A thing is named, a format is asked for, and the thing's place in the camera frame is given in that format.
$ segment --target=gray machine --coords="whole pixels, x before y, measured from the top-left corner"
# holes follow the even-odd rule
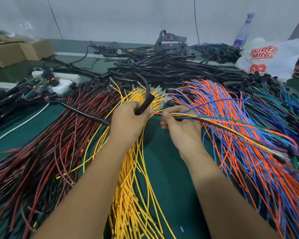
[[[180,55],[186,55],[187,52],[187,37],[176,36],[172,33],[166,33],[162,30],[159,34],[159,38],[154,45],[154,51],[160,52],[162,50],[169,50],[167,53],[177,53]]]

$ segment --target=bottle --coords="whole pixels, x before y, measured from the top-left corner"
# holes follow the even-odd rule
[[[254,13],[248,13],[247,14],[247,19],[245,24],[243,25],[242,29],[238,33],[237,37],[235,38],[234,46],[237,48],[242,49],[247,38],[249,35],[249,28],[250,28],[250,23],[252,21],[252,18],[255,16]]]

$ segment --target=white plastic bag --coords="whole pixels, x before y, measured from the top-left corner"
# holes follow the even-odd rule
[[[269,41],[256,38],[243,50],[236,67],[243,72],[268,73],[285,82],[292,77],[299,58],[299,40],[286,42]]]

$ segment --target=white cable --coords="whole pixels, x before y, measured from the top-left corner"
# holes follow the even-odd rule
[[[29,118],[28,120],[26,120],[25,122],[21,123],[20,125],[16,126],[15,128],[12,128],[10,131],[6,132],[5,134],[3,134],[2,136],[0,136],[0,140],[2,138],[4,138],[5,136],[7,136],[8,134],[10,134],[11,132],[13,132],[14,130],[18,129],[19,127],[23,126],[24,124],[28,123],[29,121],[31,121],[33,118],[35,118],[36,116],[38,116],[41,112],[43,112],[47,107],[49,106],[49,103],[46,104],[45,107],[42,108],[41,111],[39,111],[37,114],[35,114],[34,116],[32,116],[31,118]]]

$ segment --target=hand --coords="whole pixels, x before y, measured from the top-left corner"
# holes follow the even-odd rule
[[[145,122],[154,113],[154,109],[147,108],[143,114],[136,116],[134,110],[139,108],[140,102],[130,101],[120,104],[113,113],[110,141],[122,147],[126,151],[131,148],[141,134]]]
[[[206,151],[201,141],[200,122],[193,119],[184,119],[176,121],[170,114],[173,112],[185,112],[189,108],[179,105],[166,108],[163,111],[161,126],[163,129],[169,129],[171,139],[179,150],[179,154],[183,160],[191,157],[194,151],[203,149]],[[194,111],[187,112],[188,114],[198,116]]]

